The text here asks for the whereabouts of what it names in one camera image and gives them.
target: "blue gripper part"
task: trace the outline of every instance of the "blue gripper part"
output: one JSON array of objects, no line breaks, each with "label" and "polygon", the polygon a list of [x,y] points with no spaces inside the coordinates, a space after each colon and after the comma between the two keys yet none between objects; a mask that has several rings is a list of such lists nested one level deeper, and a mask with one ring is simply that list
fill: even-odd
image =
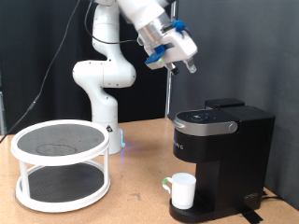
[{"label": "blue gripper part", "polygon": [[159,47],[155,48],[155,51],[156,52],[152,53],[145,63],[158,62],[158,60],[161,59],[166,52],[166,47],[164,45],[160,45]]},{"label": "blue gripper part", "polygon": [[182,34],[182,31],[186,29],[187,31],[190,31],[188,26],[183,21],[174,21],[172,23],[172,27],[176,28],[176,31]]}]

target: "coffee maker base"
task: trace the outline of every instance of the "coffee maker base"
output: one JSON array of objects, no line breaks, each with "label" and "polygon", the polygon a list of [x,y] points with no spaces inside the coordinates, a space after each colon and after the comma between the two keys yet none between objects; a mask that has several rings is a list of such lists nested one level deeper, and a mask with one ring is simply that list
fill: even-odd
[{"label": "coffee maker base", "polygon": [[214,212],[212,209],[195,195],[193,206],[189,209],[176,208],[170,199],[169,213],[175,220],[184,223],[198,223],[214,219]]}]

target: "drip tray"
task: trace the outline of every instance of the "drip tray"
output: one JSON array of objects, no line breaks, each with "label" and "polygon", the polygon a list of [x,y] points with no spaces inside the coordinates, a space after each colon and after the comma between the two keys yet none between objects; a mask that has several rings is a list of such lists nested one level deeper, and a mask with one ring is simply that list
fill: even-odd
[{"label": "drip tray", "polygon": [[169,213],[175,220],[185,223],[204,222],[214,219],[213,210],[196,195],[193,206],[190,209],[178,209],[172,204],[170,199]]},{"label": "drip tray", "polygon": [[86,163],[43,167],[28,178],[30,198],[44,203],[73,202],[90,196],[104,185],[102,171]]}]

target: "white mug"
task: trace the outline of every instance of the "white mug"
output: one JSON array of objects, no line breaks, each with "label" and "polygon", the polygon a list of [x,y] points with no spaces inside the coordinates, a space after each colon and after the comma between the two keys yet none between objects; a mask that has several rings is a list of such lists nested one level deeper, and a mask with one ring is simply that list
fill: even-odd
[{"label": "white mug", "polygon": [[171,192],[166,185],[172,183],[172,204],[178,209],[189,209],[193,206],[196,178],[187,173],[177,173],[172,178],[167,177],[162,184],[165,189]]}]

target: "gray wall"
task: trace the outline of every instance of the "gray wall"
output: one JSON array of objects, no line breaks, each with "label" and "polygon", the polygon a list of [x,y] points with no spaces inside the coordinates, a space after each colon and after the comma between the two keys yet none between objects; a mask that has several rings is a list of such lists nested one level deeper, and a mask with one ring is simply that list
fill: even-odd
[{"label": "gray wall", "polygon": [[198,71],[178,63],[169,118],[233,97],[277,116],[265,186],[299,209],[299,1],[179,0]]}]

